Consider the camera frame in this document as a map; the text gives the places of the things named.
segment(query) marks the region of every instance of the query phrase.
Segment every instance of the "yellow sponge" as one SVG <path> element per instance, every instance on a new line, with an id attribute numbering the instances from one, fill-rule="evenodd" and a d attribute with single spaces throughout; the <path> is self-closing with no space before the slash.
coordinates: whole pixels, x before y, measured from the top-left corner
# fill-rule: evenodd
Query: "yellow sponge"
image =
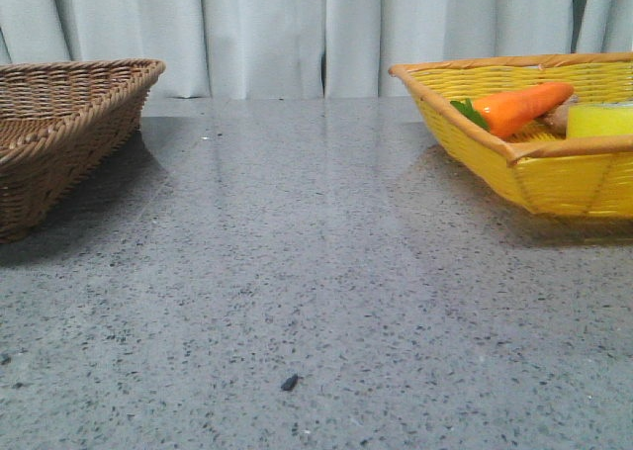
<path id="1" fill-rule="evenodd" d="M 577 104 L 567 120 L 567 137 L 633 134 L 633 102 Z"/>

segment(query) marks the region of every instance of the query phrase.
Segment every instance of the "carrot leaves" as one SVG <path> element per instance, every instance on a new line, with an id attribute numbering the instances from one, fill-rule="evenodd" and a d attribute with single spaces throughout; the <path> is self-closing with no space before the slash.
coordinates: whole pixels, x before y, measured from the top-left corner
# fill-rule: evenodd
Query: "carrot leaves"
<path id="1" fill-rule="evenodd" d="M 461 112 L 471 122 L 474 122 L 486 131 L 490 130 L 488 123 L 484 120 L 482 115 L 473 107 L 473 103 L 470 99 L 465 99 L 464 101 L 451 101 L 451 105 L 459 112 Z"/>

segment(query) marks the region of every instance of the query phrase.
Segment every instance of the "brown wicker basket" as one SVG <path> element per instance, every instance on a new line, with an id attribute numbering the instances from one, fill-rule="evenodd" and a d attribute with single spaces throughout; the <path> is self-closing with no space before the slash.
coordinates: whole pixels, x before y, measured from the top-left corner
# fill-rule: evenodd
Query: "brown wicker basket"
<path id="1" fill-rule="evenodd" d="M 162 61 L 0 66 L 0 242 L 20 239 L 140 125 Z"/>

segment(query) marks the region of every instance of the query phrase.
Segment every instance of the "small black debris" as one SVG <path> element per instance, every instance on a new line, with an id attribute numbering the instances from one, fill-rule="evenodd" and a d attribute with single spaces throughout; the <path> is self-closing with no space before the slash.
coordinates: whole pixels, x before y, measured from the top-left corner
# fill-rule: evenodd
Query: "small black debris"
<path id="1" fill-rule="evenodd" d="M 288 378 L 284 384 L 281 385 L 282 391 L 292 391 L 297 386 L 299 382 L 299 375 L 293 374 L 290 378 Z"/>

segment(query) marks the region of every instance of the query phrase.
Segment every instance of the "wicker basket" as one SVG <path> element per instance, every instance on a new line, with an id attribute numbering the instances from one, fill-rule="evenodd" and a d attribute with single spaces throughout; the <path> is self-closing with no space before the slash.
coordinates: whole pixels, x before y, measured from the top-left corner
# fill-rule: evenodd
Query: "wicker basket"
<path id="1" fill-rule="evenodd" d="M 138 130 L 161 61 L 0 66 L 0 242 L 24 237 Z"/>
<path id="2" fill-rule="evenodd" d="M 502 197 L 535 214 L 633 217 L 633 135 L 559 138 L 532 122 L 501 140 L 450 104 L 545 81 L 573 84 L 582 103 L 629 100 L 632 52 L 397 64 L 390 72 L 446 151 Z"/>

